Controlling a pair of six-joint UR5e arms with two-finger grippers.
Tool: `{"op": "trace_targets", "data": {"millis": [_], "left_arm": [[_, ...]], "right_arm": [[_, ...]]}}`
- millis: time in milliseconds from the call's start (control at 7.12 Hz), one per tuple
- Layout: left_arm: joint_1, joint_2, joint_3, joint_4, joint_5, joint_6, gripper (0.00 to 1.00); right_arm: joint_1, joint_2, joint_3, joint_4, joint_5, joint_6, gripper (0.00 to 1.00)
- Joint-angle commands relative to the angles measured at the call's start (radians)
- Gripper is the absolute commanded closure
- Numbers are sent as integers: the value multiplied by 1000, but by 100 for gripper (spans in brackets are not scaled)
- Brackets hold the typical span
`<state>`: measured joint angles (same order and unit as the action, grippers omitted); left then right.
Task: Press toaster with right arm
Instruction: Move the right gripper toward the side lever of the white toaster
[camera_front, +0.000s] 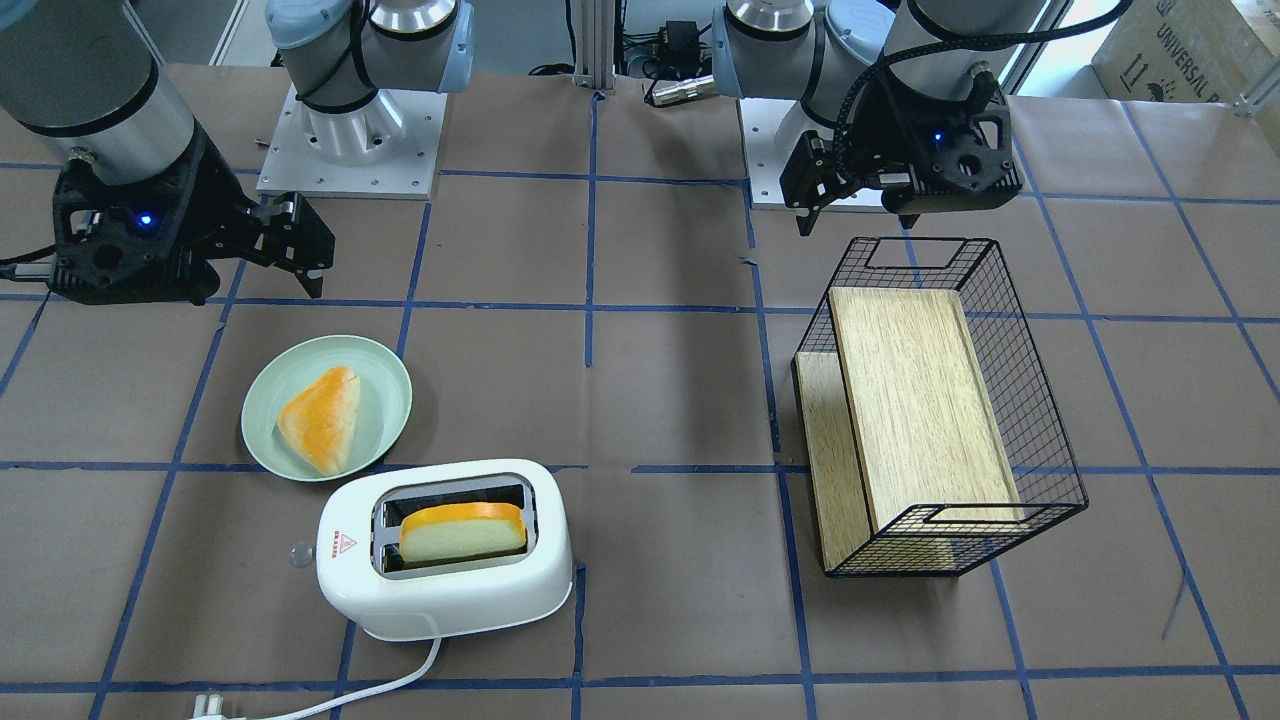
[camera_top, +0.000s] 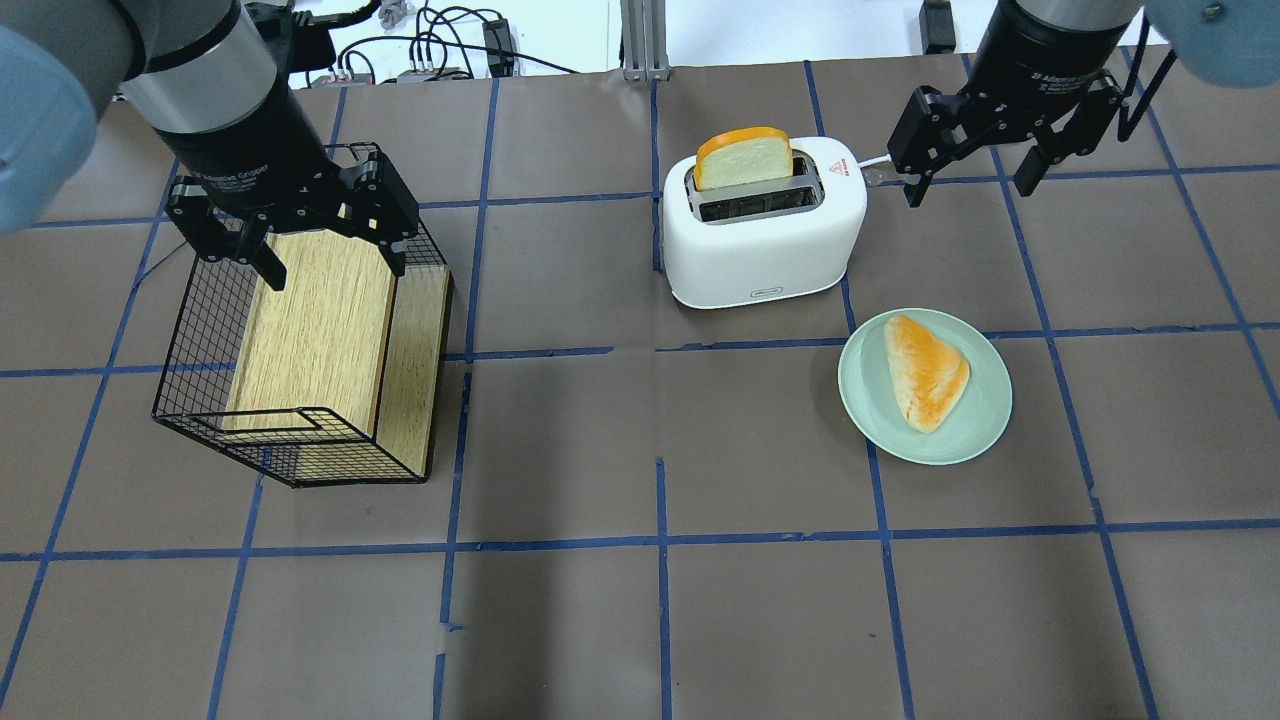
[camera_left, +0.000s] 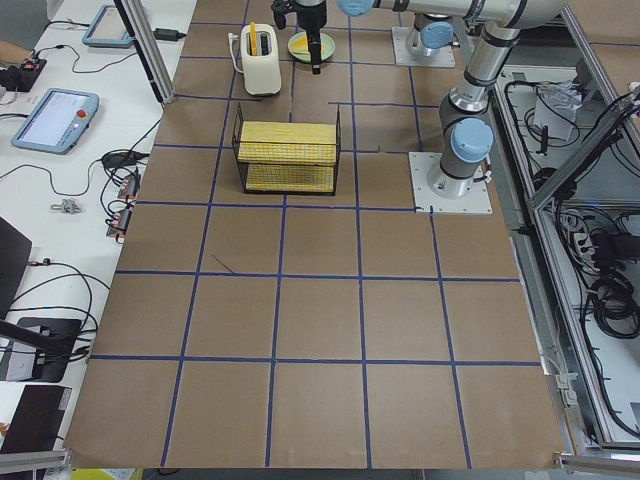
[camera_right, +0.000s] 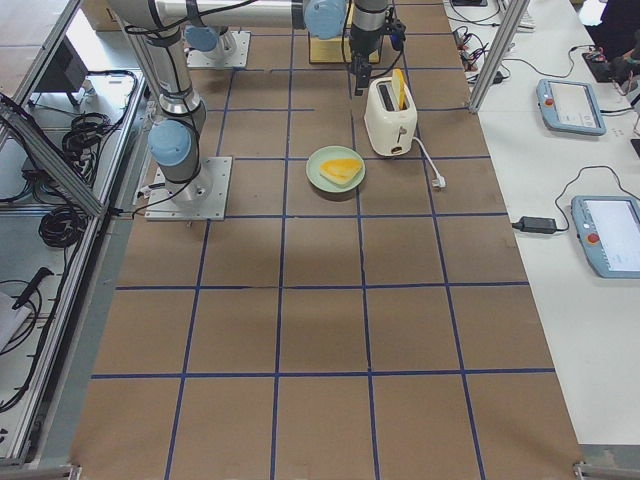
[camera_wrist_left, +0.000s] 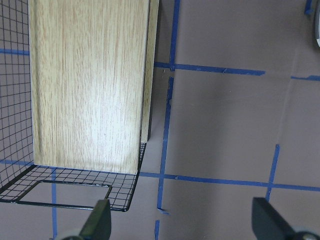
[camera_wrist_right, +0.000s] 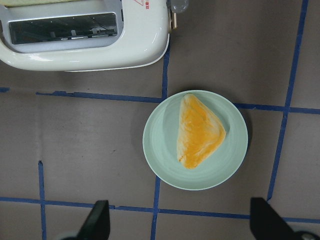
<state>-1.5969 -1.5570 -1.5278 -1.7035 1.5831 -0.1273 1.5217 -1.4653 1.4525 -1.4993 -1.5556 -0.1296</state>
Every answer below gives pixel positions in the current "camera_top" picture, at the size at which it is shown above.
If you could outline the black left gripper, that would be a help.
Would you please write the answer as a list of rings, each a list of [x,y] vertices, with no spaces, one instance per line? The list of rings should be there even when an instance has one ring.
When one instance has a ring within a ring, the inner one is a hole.
[[[197,258],[248,264],[273,291],[287,269],[268,234],[330,231],[375,247],[396,278],[420,237],[419,202],[375,142],[323,143],[293,94],[221,129],[168,132],[186,173],[165,213]]]

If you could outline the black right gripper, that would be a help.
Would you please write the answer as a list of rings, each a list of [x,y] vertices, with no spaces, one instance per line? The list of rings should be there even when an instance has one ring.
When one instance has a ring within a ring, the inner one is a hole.
[[[956,94],[913,92],[887,150],[919,208],[934,176],[979,149],[1032,149],[1012,174],[1030,197],[1048,169],[1093,152],[1123,105],[1105,64],[1128,28],[1125,1],[1000,1],[968,82]]]

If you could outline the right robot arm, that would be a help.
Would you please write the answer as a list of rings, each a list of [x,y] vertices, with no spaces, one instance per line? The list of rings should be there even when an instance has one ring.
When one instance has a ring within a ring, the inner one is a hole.
[[[1152,33],[1169,44],[1144,92],[1132,68],[1119,83],[1106,63],[1138,22],[1134,63]],[[1021,196],[1070,156],[1093,152],[1115,128],[1132,136],[1170,69],[1203,82],[1257,88],[1277,82],[1275,1],[1000,1],[956,94],[915,88],[887,149],[911,208],[933,178],[979,149],[1029,143],[1014,174]]]

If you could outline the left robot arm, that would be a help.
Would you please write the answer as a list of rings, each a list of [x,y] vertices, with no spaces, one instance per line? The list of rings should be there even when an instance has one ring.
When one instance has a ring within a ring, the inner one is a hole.
[[[166,217],[207,263],[252,266],[273,290],[285,266],[269,234],[332,231],[379,249],[394,275],[426,240],[419,204],[375,145],[339,167],[289,77],[337,58],[330,32],[370,18],[293,3],[5,1],[1,8],[1,225],[40,219],[84,164],[122,95],[186,168]]]

